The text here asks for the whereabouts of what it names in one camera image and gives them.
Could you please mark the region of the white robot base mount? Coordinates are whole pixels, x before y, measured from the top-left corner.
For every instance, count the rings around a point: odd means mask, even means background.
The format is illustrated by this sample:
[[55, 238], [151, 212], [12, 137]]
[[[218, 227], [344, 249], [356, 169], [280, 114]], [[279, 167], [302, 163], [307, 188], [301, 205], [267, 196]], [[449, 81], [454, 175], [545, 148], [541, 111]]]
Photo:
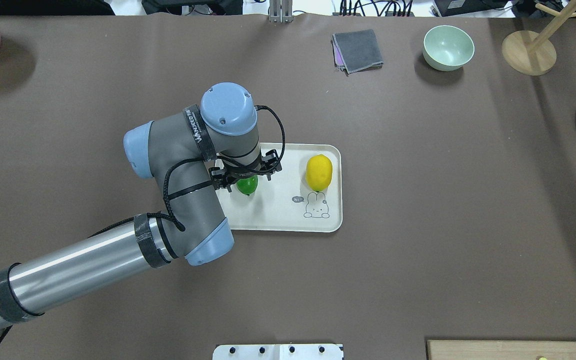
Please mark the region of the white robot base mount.
[[213, 360], [344, 360], [342, 344], [222, 344], [215, 347]]

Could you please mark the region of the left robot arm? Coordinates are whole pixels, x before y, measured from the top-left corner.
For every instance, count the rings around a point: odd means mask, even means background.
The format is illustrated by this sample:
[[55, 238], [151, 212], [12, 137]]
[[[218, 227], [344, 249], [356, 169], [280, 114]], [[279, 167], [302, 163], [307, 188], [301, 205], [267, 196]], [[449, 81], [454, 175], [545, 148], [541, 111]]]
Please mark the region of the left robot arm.
[[278, 119], [243, 86], [222, 82], [198, 104], [126, 132], [126, 159], [140, 178], [156, 180], [164, 209], [0, 270], [0, 344], [12, 326], [146, 269], [178, 258], [198, 266], [226, 255], [234, 236], [217, 191], [282, 170], [284, 147], [262, 153], [260, 111]]

